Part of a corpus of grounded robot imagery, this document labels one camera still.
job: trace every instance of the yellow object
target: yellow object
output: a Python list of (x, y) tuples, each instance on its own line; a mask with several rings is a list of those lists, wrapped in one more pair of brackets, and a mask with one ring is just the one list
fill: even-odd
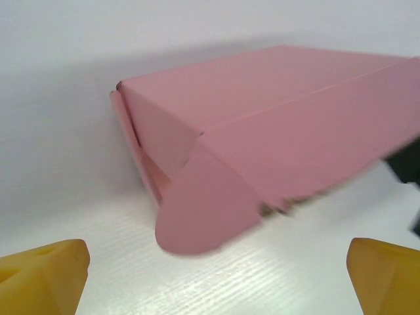
[(355, 238), (347, 269), (365, 315), (420, 314), (420, 251)]
[(0, 314), (74, 315), (89, 261), (83, 240), (0, 258)]

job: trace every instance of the white table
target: white table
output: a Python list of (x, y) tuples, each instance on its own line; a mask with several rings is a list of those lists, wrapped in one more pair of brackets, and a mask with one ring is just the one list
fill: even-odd
[(420, 2), (3, 1), (0, 256), (68, 238), (91, 253), (78, 315), (361, 314), (353, 237), (420, 249), (420, 192), (379, 164), (195, 259), (164, 253), (114, 120), (120, 80), (280, 43), (420, 54)]

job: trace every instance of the pink cardboard box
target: pink cardboard box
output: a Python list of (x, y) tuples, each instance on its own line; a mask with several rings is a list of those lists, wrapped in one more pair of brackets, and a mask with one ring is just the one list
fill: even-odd
[(420, 59), (280, 46), (111, 93), (159, 208), (156, 240), (205, 253), (420, 135)]

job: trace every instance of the cardboard box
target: cardboard box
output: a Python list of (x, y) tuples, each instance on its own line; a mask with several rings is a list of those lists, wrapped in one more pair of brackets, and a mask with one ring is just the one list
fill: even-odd
[(111, 99), (157, 242), (198, 254), (418, 137), (420, 59), (280, 46), (127, 79)]

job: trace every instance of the white background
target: white background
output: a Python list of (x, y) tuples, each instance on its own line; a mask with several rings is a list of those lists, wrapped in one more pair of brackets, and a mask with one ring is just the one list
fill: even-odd
[(115, 122), (120, 79), (289, 43), (420, 54), (418, 0), (0, 3), (0, 256), (67, 238), (91, 252), (84, 314), (361, 314), (353, 237), (420, 249), (420, 193), (379, 165), (219, 253), (161, 251)]

